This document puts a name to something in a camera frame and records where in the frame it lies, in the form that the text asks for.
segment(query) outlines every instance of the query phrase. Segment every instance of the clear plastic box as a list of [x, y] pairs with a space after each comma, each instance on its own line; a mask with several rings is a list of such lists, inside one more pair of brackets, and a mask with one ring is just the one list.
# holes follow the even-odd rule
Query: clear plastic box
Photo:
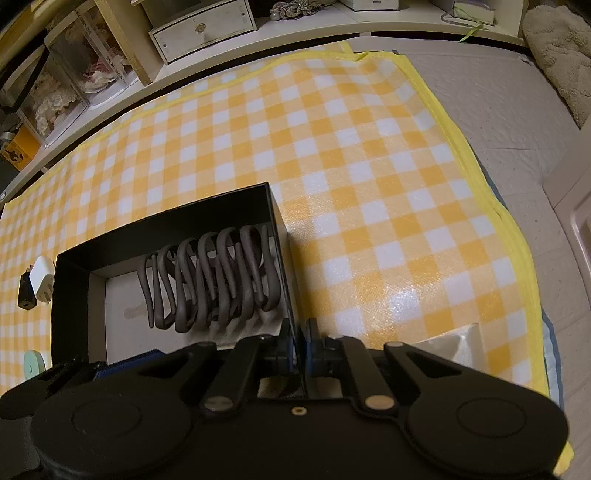
[[94, 0], [55, 25], [45, 44], [86, 95], [90, 108], [112, 99], [138, 78]]
[[[44, 46], [37, 48], [10, 75], [2, 88], [4, 103], [14, 105], [42, 58], [44, 50]], [[39, 143], [47, 147], [86, 107], [86, 99], [61, 65], [50, 55], [17, 114]]]

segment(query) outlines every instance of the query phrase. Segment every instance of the cardboard box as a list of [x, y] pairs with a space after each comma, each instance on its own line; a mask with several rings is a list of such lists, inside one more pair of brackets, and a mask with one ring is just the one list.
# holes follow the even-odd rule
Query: cardboard box
[[35, 157], [39, 146], [37, 139], [23, 125], [12, 141], [2, 151], [2, 156], [18, 171], [22, 171]]
[[[228, 226], [263, 224], [273, 240], [281, 283], [276, 309], [255, 314], [242, 324], [232, 320], [224, 331], [217, 329], [216, 322], [203, 332], [192, 328], [177, 333], [174, 326], [150, 329], [136, 274], [140, 256]], [[111, 364], [152, 349], [167, 353], [202, 340], [231, 348], [245, 336], [276, 335], [283, 318], [289, 319], [295, 335], [295, 294], [287, 231], [269, 184], [234, 190], [138, 220], [59, 254], [51, 310], [52, 360], [56, 364], [81, 355]]]
[[400, 9], [399, 0], [340, 0], [340, 2], [356, 12]]

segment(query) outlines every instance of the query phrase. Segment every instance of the white drawer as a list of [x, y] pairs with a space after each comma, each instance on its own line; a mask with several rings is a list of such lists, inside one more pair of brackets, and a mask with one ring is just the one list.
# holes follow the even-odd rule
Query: white drawer
[[166, 63], [212, 43], [256, 30], [245, 0], [218, 2], [187, 14], [162, 27], [150, 36]]

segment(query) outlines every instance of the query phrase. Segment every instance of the yellow checkered tablecloth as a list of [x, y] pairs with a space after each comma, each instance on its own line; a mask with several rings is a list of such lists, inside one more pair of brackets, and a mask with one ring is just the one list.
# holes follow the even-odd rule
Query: yellow checkered tablecloth
[[6, 205], [0, 391], [23, 380], [27, 349], [50, 363], [50, 307], [16, 305], [38, 255], [262, 181], [291, 236], [303, 313], [323, 331], [380, 348], [478, 322], [489, 371], [548, 394], [537, 282], [515, 222], [410, 62], [346, 44], [149, 102]]

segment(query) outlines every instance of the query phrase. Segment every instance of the white power adapter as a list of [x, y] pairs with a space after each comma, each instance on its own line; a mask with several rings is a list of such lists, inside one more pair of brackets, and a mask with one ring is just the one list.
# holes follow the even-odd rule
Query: white power adapter
[[43, 255], [35, 260], [35, 264], [29, 274], [31, 286], [37, 300], [43, 303], [51, 302], [53, 297], [53, 277], [56, 268], [53, 262]]

